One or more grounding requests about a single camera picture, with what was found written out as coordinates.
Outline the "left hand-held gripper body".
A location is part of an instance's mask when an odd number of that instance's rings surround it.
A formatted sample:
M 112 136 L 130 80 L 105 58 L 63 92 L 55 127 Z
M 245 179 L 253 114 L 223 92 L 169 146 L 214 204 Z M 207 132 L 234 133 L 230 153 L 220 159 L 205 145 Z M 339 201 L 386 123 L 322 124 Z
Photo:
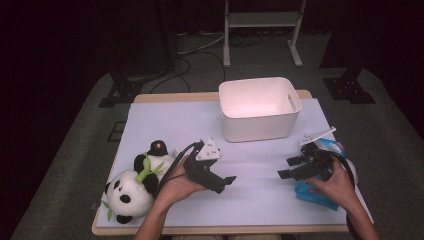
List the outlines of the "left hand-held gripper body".
M 201 161 L 209 159 L 220 159 L 222 156 L 212 138 L 206 142 L 200 141 L 195 144 L 193 151 L 184 162 L 186 175 L 194 182 L 200 184 L 201 177 L 213 173 L 210 168 L 205 168 Z

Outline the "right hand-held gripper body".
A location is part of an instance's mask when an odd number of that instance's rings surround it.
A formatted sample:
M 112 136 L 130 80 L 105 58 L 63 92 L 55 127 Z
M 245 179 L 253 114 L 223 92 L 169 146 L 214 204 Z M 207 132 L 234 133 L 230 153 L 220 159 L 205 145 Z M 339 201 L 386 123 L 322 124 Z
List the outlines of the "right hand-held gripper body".
M 332 157 L 330 154 L 330 140 L 326 136 L 336 130 L 331 126 L 327 130 L 304 134 L 298 142 L 301 152 L 306 156 L 306 162 L 316 168 L 316 175 L 319 175 L 324 181 L 330 179 L 332 175 Z

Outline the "blue wet wipes pack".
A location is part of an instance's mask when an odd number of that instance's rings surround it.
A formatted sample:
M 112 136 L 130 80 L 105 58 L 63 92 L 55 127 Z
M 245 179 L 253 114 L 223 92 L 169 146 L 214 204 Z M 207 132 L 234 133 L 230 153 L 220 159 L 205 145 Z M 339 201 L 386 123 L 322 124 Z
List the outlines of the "blue wet wipes pack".
M 330 156 L 332 159 L 337 159 L 340 161 L 344 169 L 347 171 L 351 182 L 356 185 L 357 184 L 357 174 L 356 169 L 351 161 L 345 158 L 344 146 L 334 140 L 330 140 L 330 148 L 332 153 Z M 318 177 L 320 180 L 323 180 L 319 175 L 316 175 L 316 168 L 306 161 L 300 165 L 297 165 L 298 170 L 301 170 L 305 174 L 305 179 L 310 177 Z M 328 207 L 332 210 L 337 210 L 338 205 L 334 203 L 332 200 L 326 198 L 317 187 L 312 185 L 308 185 L 304 180 L 297 181 L 295 185 L 296 197 L 300 200 L 305 200 L 313 203 L 317 203 Z

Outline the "person's right hand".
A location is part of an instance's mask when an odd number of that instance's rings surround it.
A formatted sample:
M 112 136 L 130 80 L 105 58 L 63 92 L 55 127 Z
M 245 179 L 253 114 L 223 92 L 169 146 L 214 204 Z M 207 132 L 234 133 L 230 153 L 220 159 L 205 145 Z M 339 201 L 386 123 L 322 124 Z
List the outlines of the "person's right hand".
M 333 174 L 327 181 L 316 177 L 306 179 L 305 182 L 317 187 L 327 198 L 341 206 L 347 212 L 361 207 L 347 171 L 338 160 L 333 161 Z

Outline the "pale blue table mat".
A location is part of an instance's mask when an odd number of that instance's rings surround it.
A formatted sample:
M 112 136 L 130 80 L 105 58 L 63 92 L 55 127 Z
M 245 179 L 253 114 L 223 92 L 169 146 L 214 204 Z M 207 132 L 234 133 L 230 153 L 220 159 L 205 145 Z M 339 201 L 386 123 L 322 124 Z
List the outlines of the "pale blue table mat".
M 168 213 L 167 234 L 344 232 L 346 213 L 297 199 L 295 182 L 278 172 L 287 158 L 300 153 L 306 134 L 328 129 L 319 102 L 307 99 L 291 134 L 282 139 L 230 143 L 222 133 L 216 101 L 137 103 L 131 106 L 110 174 L 130 169 L 134 158 L 152 141 L 163 140 L 170 151 L 213 139 L 222 157 L 211 168 L 234 182 L 217 194 L 197 192 L 175 204 Z

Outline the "black stand base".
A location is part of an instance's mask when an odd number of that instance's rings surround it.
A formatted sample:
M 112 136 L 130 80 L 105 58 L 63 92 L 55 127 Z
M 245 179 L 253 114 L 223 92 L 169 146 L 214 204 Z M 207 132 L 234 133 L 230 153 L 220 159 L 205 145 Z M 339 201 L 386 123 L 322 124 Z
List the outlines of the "black stand base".
M 323 79 L 333 100 L 348 100 L 351 104 L 374 104 L 375 100 L 357 81 L 359 69 L 347 69 L 340 77 Z
M 116 104 L 132 103 L 140 94 L 143 83 L 140 80 L 130 80 L 121 72 L 111 72 L 110 75 L 113 85 L 100 101 L 99 108 L 112 108 Z

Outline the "white metal stand frame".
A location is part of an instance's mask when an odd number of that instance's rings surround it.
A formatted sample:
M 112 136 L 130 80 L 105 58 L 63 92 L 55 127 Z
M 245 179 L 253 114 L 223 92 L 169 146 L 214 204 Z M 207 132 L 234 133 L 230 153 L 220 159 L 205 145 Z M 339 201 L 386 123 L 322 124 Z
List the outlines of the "white metal stand frame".
M 224 8 L 224 43 L 223 66 L 231 65 L 229 34 L 233 28 L 276 28 L 292 27 L 292 37 L 287 41 L 294 65 L 302 67 L 303 63 L 296 48 L 307 0 L 301 0 L 299 9 L 291 12 L 253 12 L 231 13 L 229 0 L 225 0 Z

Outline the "white plastic storage box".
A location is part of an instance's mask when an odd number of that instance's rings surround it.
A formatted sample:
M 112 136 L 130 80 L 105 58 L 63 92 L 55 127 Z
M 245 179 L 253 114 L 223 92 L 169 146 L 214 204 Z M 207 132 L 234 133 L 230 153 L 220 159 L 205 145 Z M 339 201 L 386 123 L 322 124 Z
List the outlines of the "white plastic storage box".
M 223 135 L 229 142 L 288 137 L 302 110 L 292 83 L 283 77 L 224 82 L 219 100 Z

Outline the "person's left hand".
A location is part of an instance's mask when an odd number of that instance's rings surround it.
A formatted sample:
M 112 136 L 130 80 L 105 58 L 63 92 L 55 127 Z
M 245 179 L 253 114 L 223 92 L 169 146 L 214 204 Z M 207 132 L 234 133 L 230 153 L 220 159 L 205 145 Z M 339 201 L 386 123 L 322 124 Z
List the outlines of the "person's left hand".
M 203 190 L 205 187 L 187 177 L 183 166 L 177 166 L 159 192 L 155 206 L 160 209 L 169 209 L 173 204 Z

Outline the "dark square floor plate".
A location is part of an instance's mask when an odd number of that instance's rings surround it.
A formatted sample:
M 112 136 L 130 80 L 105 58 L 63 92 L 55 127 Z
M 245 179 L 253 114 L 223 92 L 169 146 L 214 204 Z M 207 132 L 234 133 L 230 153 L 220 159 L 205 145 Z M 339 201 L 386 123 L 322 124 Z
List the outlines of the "dark square floor plate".
M 125 121 L 117 121 L 114 123 L 114 126 L 111 132 L 108 135 L 107 140 L 109 142 L 119 142 L 122 138 L 126 122 Z

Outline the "panda plush toy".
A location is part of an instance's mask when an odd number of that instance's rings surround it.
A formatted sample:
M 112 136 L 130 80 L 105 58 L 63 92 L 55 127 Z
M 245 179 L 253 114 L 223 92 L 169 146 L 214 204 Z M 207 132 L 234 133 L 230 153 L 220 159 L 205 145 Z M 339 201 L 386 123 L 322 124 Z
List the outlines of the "panda plush toy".
M 107 209 L 107 220 L 115 218 L 119 224 L 127 224 L 145 216 L 173 161 L 162 140 L 153 141 L 147 152 L 137 155 L 132 169 L 120 172 L 105 186 L 103 205 Z

